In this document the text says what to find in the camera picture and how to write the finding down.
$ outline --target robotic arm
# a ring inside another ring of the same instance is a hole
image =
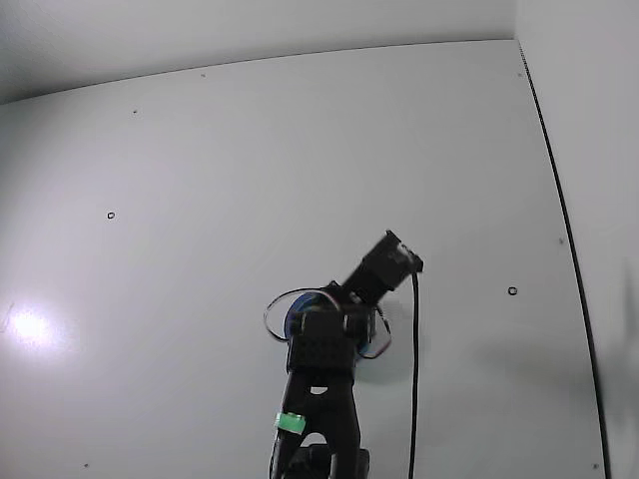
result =
[[[354,368],[375,336],[378,302],[423,261],[387,231],[361,264],[339,285],[313,290],[294,302],[285,321],[289,381],[284,395],[271,479],[365,479],[369,454],[359,448],[359,425],[352,396]],[[265,312],[279,300],[279,296]],[[322,394],[312,388],[322,387]],[[326,444],[300,447],[311,433]]]

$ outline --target black edge strip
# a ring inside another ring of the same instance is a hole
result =
[[[570,219],[568,217],[568,209],[566,209],[566,201],[563,198],[563,190],[561,189],[561,182],[559,181],[559,174],[557,173],[557,165],[555,164],[555,157],[552,154],[552,147],[550,146],[550,139],[548,138],[548,132],[546,130],[546,124],[543,121],[541,115],[541,107],[539,106],[539,99],[537,98],[537,92],[535,86],[532,83],[532,76],[528,69],[528,63],[526,57],[523,54],[523,48],[519,43],[519,52],[521,53],[521,60],[523,66],[526,69],[526,75],[528,76],[528,83],[530,84],[530,91],[532,92],[532,98],[535,101],[535,107],[537,107],[537,115],[539,115],[539,123],[541,125],[541,131],[543,132],[543,138],[546,141],[546,149],[548,150],[548,157],[550,158],[550,166],[552,167],[552,174],[555,177],[555,185],[557,186],[557,193],[559,194],[559,203],[561,204],[561,212],[563,213],[563,219],[566,223],[566,231],[568,233],[568,241],[570,242],[570,252],[572,254],[572,263],[575,266],[575,276],[577,278],[577,287],[579,288],[579,298],[581,299],[581,310],[583,312],[583,320],[586,326],[586,337],[588,338],[588,349],[590,350],[590,364],[592,366],[592,378],[595,386],[595,399],[597,401],[597,412],[599,415],[599,430],[601,432],[601,449],[603,453],[603,468],[606,479],[611,479],[612,474],[610,472],[610,451],[608,449],[608,429],[606,426],[606,416],[603,409],[603,398],[601,393],[601,379],[599,375],[599,366],[597,363],[597,355],[595,353],[595,343],[592,337],[592,326],[590,325],[590,313],[588,312],[588,303],[586,302],[586,293],[583,287],[583,279],[581,278],[581,269],[579,268],[579,261],[577,260],[577,250],[575,248],[575,242],[572,237],[572,228],[570,227]]]

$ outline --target black cable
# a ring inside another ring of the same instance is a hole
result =
[[[408,462],[408,479],[415,472],[415,446],[417,442],[417,385],[419,379],[419,282],[417,273],[412,275],[412,404],[410,426],[410,459]]]

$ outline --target green band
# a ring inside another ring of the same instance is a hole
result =
[[[279,412],[276,417],[276,427],[294,434],[302,434],[307,427],[307,420],[299,414]]]

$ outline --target white panel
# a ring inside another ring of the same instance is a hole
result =
[[[262,310],[386,228],[426,260],[416,477],[602,477],[516,42],[211,67],[0,121],[3,479],[266,477],[286,348]],[[371,479],[408,458],[410,286],[383,305],[395,342],[355,385]]]
[[[3,0],[0,103],[190,67],[512,38],[514,0]]]
[[[639,2],[519,3],[590,310],[612,477],[637,479]]]

